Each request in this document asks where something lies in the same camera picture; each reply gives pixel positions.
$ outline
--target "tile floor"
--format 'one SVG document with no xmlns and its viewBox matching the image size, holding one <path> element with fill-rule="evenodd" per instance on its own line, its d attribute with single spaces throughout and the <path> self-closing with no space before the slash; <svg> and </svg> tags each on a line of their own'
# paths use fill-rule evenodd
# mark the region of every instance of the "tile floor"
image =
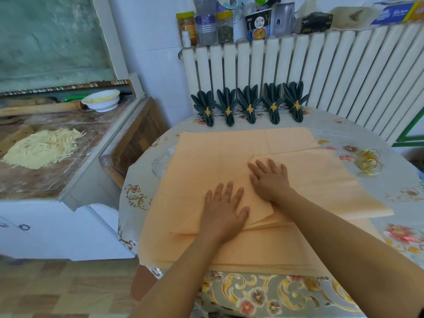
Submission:
<svg viewBox="0 0 424 318">
<path fill-rule="evenodd" d="M 0 260 L 0 318 L 124 318 L 138 259 Z"/>
</svg>

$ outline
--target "cabinet handle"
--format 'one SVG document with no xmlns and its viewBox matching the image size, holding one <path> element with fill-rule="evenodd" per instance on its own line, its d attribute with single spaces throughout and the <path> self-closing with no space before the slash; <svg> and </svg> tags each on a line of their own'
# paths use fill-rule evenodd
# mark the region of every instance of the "cabinet handle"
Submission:
<svg viewBox="0 0 424 318">
<path fill-rule="evenodd" d="M 29 229 L 31 229 L 31 227 L 29 225 L 26 225 L 26 224 L 21 224 L 21 225 L 19 225 L 19 227 L 24 231 L 28 231 Z"/>
</svg>

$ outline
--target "tablecloth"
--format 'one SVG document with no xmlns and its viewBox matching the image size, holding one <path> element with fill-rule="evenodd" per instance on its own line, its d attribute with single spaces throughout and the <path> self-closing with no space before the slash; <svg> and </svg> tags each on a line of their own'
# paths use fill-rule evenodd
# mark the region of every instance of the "tablecloth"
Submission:
<svg viewBox="0 0 424 318">
<path fill-rule="evenodd" d="M 180 133 L 306 127 L 369 193 L 394 210 L 394 215 L 373 218 L 372 223 L 387 244 L 424 268 L 424 175 L 387 143 L 347 119 L 310 107 L 304 108 L 302 123 L 295 122 L 286 109 L 280 109 L 278 125 L 270 122 L 265 108 L 256 110 L 255 124 L 249 124 L 240 110 L 234 114 L 233 127 L 225 124 L 224 114 L 215 113 L 211 128 L 200 116 L 186 119 L 158 138 L 130 167 L 119 201 L 118 229 L 121 242 L 130 250 L 137 250 L 137 239 Z M 357 154 L 366 148 L 380 154 L 383 168 L 376 176 L 363 173 L 355 164 Z M 162 276 L 160 268 L 150 270 Z M 342 287 L 329 278 L 209 271 L 196 302 L 208 312 L 234 316 L 364 317 Z"/>
</svg>

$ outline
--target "white bowl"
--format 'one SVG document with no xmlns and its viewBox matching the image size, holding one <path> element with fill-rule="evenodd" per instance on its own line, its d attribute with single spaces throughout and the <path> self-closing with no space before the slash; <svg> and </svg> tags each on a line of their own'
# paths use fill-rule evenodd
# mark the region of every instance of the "white bowl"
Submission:
<svg viewBox="0 0 424 318">
<path fill-rule="evenodd" d="M 96 112 L 108 112 L 118 107 L 120 93 L 118 89 L 99 91 L 85 97 L 81 102 Z"/>
</svg>

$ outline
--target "stack of napkins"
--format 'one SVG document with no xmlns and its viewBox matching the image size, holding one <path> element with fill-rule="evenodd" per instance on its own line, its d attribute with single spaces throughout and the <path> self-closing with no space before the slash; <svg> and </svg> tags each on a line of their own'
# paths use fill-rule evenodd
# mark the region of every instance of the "stack of napkins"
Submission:
<svg viewBox="0 0 424 318">
<path fill-rule="evenodd" d="M 267 164 L 268 158 L 287 166 L 290 185 L 302 196 L 380 238 L 368 218 L 393 211 L 320 148 L 308 129 L 182 133 L 141 232 L 140 263 L 169 268 L 177 261 L 199 232 L 206 192 L 233 181 L 234 191 L 245 189 L 237 212 L 250 206 L 250 215 L 215 255 L 212 270 L 330 276 L 284 210 L 254 192 L 247 163 Z"/>
</svg>

